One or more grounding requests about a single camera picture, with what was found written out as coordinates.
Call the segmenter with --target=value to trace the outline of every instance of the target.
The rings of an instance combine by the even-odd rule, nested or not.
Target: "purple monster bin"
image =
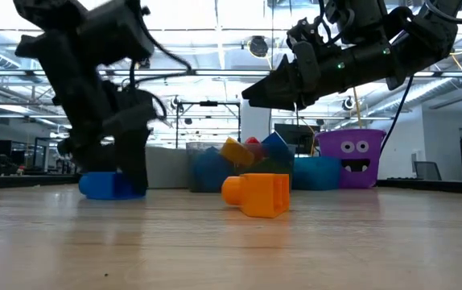
[[[385,131],[371,129],[335,130],[320,133],[320,154],[340,158],[341,189],[369,189],[376,184]]]

